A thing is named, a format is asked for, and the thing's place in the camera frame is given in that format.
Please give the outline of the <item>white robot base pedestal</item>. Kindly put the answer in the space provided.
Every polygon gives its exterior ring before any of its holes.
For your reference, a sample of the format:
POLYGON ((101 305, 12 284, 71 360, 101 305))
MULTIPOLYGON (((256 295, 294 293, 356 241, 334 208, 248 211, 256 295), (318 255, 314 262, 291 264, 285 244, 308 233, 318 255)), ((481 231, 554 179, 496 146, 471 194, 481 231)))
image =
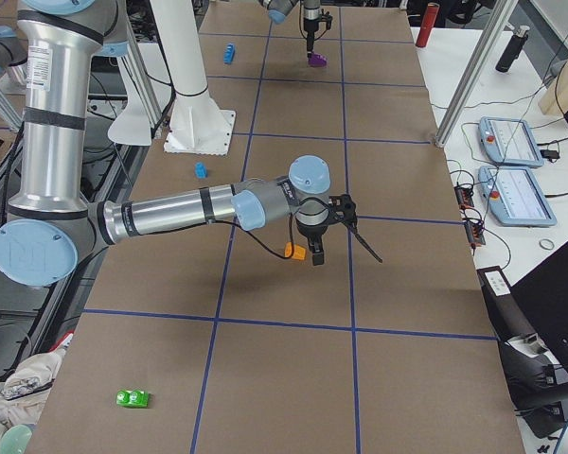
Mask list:
POLYGON ((155 0, 151 9, 176 95, 165 151, 225 155, 236 113, 220 109, 209 93, 192 3, 155 0))

